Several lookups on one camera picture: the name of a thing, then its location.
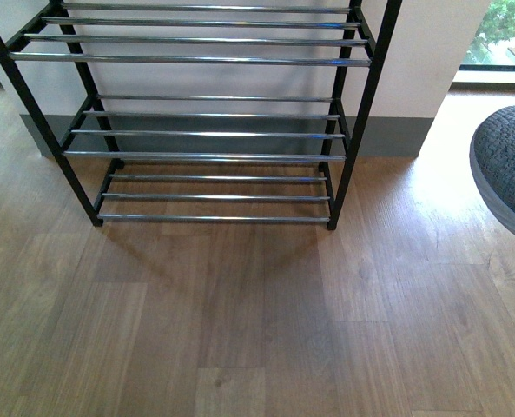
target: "chrome rod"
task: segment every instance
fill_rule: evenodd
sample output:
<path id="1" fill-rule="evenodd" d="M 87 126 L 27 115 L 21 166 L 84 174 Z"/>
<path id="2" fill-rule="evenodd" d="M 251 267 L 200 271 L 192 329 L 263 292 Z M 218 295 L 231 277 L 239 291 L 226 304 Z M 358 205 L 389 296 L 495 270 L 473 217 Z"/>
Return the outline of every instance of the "chrome rod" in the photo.
<path id="1" fill-rule="evenodd" d="M 328 217 L 226 217 L 218 215 L 115 215 L 100 214 L 101 220 L 111 221 L 145 221 L 145 222 L 237 222 L 237 223 L 286 223 L 286 224 L 322 224 L 328 223 Z"/>
<path id="2" fill-rule="evenodd" d="M 179 152 L 88 152 L 66 151 L 66 156 L 84 158 L 120 158 L 125 161 L 166 161 L 166 162 L 271 162 L 271 163 L 317 163 L 344 162 L 345 156 L 338 155 L 281 155 L 281 154 L 189 154 Z"/>
<path id="3" fill-rule="evenodd" d="M 198 202 L 327 202 L 328 196 L 310 195 L 185 195 L 102 193 L 110 200 L 198 201 Z"/>
<path id="4" fill-rule="evenodd" d="M 360 27 L 357 22 L 235 22 L 185 19 L 115 19 L 102 17 L 43 17 L 47 24 L 58 25 L 101 25 L 101 26 L 182 26 L 214 28 L 284 28 L 284 29 L 327 29 L 346 30 Z"/>
<path id="5" fill-rule="evenodd" d="M 207 6 L 176 4 L 97 4 L 97 3 L 63 3 L 66 10 L 116 10 L 116 11 L 227 11 L 252 13 L 312 13 L 312 14 L 347 14 L 349 8 L 339 7 L 301 7 L 301 6 Z"/>
<path id="6" fill-rule="evenodd" d="M 65 63 L 238 63 L 248 65 L 298 65 L 319 67 L 368 67 L 369 59 L 257 58 L 233 56 L 137 56 L 49 54 L 42 52 L 10 52 L 15 61 L 51 61 Z"/>
<path id="7" fill-rule="evenodd" d="M 303 120 L 338 120 L 340 115 L 262 115 L 232 113 L 135 113 L 128 111 L 84 111 L 90 117 L 198 117 L 198 118 L 240 118 L 240 119 L 303 119 Z"/>
<path id="8" fill-rule="evenodd" d="M 111 174 L 120 182 L 324 182 L 324 176 L 151 175 Z"/>
<path id="9" fill-rule="evenodd" d="M 327 135 L 324 133 L 247 133 L 247 132 L 186 132 L 168 130 L 72 130 L 73 135 L 93 136 L 195 136 L 222 137 L 228 139 L 344 139 L 344 135 Z"/>
<path id="10" fill-rule="evenodd" d="M 286 102 L 331 103 L 332 97 L 263 97 L 263 96 L 129 96 L 100 94 L 103 100 L 170 100 L 170 101 L 226 101 L 226 102 Z"/>
<path id="11" fill-rule="evenodd" d="M 91 35 L 24 35 L 31 42 L 66 43 L 225 43 L 241 45 L 332 46 L 364 48 L 362 39 L 253 39 L 231 37 L 159 37 L 159 36 L 91 36 Z"/>

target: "metal shoe rack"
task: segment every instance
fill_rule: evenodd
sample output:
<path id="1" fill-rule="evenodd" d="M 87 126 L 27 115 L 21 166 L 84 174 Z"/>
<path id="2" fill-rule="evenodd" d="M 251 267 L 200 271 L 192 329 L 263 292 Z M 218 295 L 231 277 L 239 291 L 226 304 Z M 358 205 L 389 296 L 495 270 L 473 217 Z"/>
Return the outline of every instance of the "metal shoe rack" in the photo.
<path id="1" fill-rule="evenodd" d="M 159 3 L 141 4 L 133 2 L 124 3 L 65 3 L 62 1 L 50 0 L 49 4 L 41 10 L 29 23 L 19 30 L 8 42 L 4 42 L 0 37 L 0 63 L 6 75 L 12 82 L 17 94 L 20 96 L 30 116 L 47 143 L 50 152 L 55 157 L 56 162 L 66 176 L 71 188 L 77 195 L 89 219 L 95 226 L 101 226 L 106 220 L 148 220 L 163 222 L 269 222 L 269 223 L 324 223 L 331 230 L 336 228 L 339 220 L 340 211 L 346 197 L 348 184 L 353 171 L 362 136 L 365 132 L 367 118 L 373 104 L 373 98 L 377 89 L 382 67 L 386 58 L 389 43 L 393 34 L 396 19 L 399 14 L 401 0 L 388 0 L 385 13 L 380 27 L 377 42 L 373 39 L 373 34 L 369 29 L 366 19 L 361 9 L 361 0 L 351 0 L 348 7 L 315 7 L 315 6 L 220 6 L 220 5 L 166 5 Z M 77 13 L 89 13 L 89 17 L 70 17 L 69 11 Z M 101 12 L 122 13 L 120 17 L 98 17 Z M 151 13 L 151 16 L 158 18 L 133 18 L 132 14 L 137 12 Z M 205 20 L 190 18 L 169 18 L 177 16 L 176 12 L 182 15 L 191 13 L 190 16 L 205 16 Z M 214 16 L 245 16 L 243 19 L 234 20 L 214 20 Z M 297 15 L 301 18 L 297 20 L 283 20 L 281 17 Z M 304 17 L 322 16 L 320 22 Z M 47 34 L 46 28 L 49 26 L 60 27 L 62 34 Z M 131 36 L 130 34 L 104 35 L 89 33 L 89 28 L 94 26 L 106 26 L 114 28 L 120 32 L 120 28 L 129 27 L 176 27 L 190 30 L 190 28 L 226 28 L 232 30 L 236 36 L 225 37 L 195 37 L 195 36 Z M 298 30 L 316 31 L 317 37 L 262 37 L 249 36 L 251 29 L 272 28 L 296 30 L 294 33 L 301 33 Z M 28 52 L 31 43 L 65 43 L 69 53 L 39 53 Z M 158 45 L 165 51 L 164 55 L 143 56 L 143 55 L 113 55 L 113 54 L 88 54 L 83 49 L 86 44 L 101 43 L 109 47 L 117 44 L 153 44 Z M 168 45 L 183 45 L 185 55 L 171 56 L 166 54 Z M 246 45 L 245 50 L 249 56 L 197 56 L 189 53 L 192 45 Z M 270 57 L 270 56 L 251 56 L 252 47 L 267 46 L 267 50 L 276 48 L 292 50 L 308 50 L 308 48 L 329 49 L 333 51 L 334 58 L 317 57 Z M 361 50 L 362 58 L 354 58 L 353 51 Z M 39 105 L 28 84 L 18 68 L 17 63 L 21 61 L 48 61 L 48 62 L 72 62 L 81 77 L 83 86 L 87 92 L 87 97 L 71 124 L 63 135 L 57 138 L 54 131 L 40 110 Z M 229 64 L 229 65 L 280 65 L 280 66 L 307 66 L 307 67 L 335 67 L 336 72 L 333 78 L 333 92 L 328 97 L 312 96 L 126 96 L 116 94 L 115 91 L 101 92 L 92 76 L 89 63 L 182 63 L 182 64 Z M 347 77 L 349 67 L 368 67 L 365 88 L 360 98 L 359 112 L 352 129 L 347 125 L 344 108 L 342 106 L 342 91 Z M 294 103 L 322 103 L 324 111 L 319 114 L 242 114 L 242 113 L 178 113 L 164 112 L 163 114 L 143 114 L 135 112 L 116 112 L 105 110 L 105 103 L 109 100 L 129 101 L 129 100 L 148 100 L 159 101 L 160 103 L 177 103 L 188 101 L 193 103 L 214 102 L 216 108 L 220 108 L 222 103 L 248 103 L 248 102 L 270 102 L 285 103 L 286 106 Z M 248 121 L 255 120 L 287 120 L 294 119 L 322 121 L 322 130 L 314 132 L 240 132 L 240 131 L 168 131 L 168 130 L 124 130 L 113 129 L 113 117 L 118 116 L 139 116 L 139 117 L 177 117 L 186 116 L 197 117 L 200 120 L 214 119 L 214 122 L 235 118 Z M 94 118 L 100 129 L 83 128 L 86 120 Z M 106 151 L 83 151 L 72 150 L 72 144 L 79 136 L 102 136 L 106 143 Z M 291 141 L 315 140 L 319 142 L 321 151 L 315 154 L 254 154 L 254 153 L 188 153 L 188 152 L 155 152 L 155 151 L 123 151 L 122 143 L 132 137 L 145 136 L 154 138 L 156 141 L 167 140 L 170 138 L 181 138 L 185 141 L 194 139 L 209 139 L 212 141 L 216 137 L 227 138 L 232 141 L 247 141 L 253 144 L 257 141 L 266 142 L 274 139 L 284 139 Z M 331 148 L 334 141 L 341 142 L 344 155 L 333 155 Z M 78 181 L 75 171 L 69 163 L 71 157 L 95 157 L 109 159 L 109 167 L 102 181 L 100 191 L 96 199 L 92 202 L 81 183 Z M 183 173 L 178 175 L 153 173 L 139 174 L 134 171 L 122 169 L 129 165 L 135 167 L 140 163 L 150 162 L 158 164 L 163 169 L 176 164 L 187 164 L 189 167 L 207 165 L 208 167 L 219 167 L 217 172 L 225 166 L 248 165 L 252 168 L 263 167 L 265 175 L 196 175 Z M 333 163 L 343 164 L 340 178 L 333 181 L 331 168 Z M 267 166 L 286 167 L 281 171 L 281 175 L 270 175 L 271 171 Z M 285 175 L 290 168 L 307 167 L 310 174 Z M 204 183 L 207 187 L 210 183 L 216 182 L 224 186 L 231 183 L 265 183 L 268 189 L 276 187 L 275 192 L 269 195 L 205 195 L 205 194 L 186 194 L 186 193 L 132 193 L 116 191 L 119 182 L 135 182 L 148 184 L 162 183 Z M 311 195 L 286 195 L 291 185 L 306 184 L 305 190 L 319 189 L 321 194 L 308 193 Z M 322 205 L 324 215 L 185 215 L 185 214 L 139 214 L 139 213 L 103 213 L 102 208 L 109 204 L 111 208 L 120 207 L 113 205 L 111 201 L 128 202 L 143 201 L 147 204 L 160 202 L 215 202 L 216 207 L 219 203 L 231 202 L 258 202 L 308 205 L 310 203 Z"/>

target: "wooden floor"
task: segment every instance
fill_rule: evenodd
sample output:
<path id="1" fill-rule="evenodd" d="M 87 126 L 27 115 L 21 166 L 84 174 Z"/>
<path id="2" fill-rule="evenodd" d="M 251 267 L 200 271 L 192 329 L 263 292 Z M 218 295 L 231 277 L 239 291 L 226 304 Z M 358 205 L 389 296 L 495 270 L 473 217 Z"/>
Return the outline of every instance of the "wooden floor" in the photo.
<path id="1" fill-rule="evenodd" d="M 92 228 L 0 90 L 0 416 L 515 416 L 515 237 L 467 161 L 512 103 L 360 158 L 333 233 Z"/>

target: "shrub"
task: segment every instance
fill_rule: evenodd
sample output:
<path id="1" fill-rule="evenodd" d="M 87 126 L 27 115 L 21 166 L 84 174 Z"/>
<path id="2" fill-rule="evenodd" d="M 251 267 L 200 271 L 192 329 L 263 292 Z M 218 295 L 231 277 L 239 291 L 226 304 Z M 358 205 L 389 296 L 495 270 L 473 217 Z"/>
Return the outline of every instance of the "shrub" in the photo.
<path id="1" fill-rule="evenodd" d="M 515 37 L 515 0 L 493 0 L 467 51 L 469 60 L 479 62 L 489 45 Z"/>

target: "window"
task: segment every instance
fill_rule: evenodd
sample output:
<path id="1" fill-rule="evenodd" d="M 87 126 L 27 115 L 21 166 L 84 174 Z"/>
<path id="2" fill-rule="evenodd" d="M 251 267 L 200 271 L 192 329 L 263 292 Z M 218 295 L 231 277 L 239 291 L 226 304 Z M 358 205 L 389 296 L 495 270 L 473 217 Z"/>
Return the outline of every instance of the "window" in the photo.
<path id="1" fill-rule="evenodd" d="M 461 70 L 515 70 L 515 0 L 492 0 Z"/>

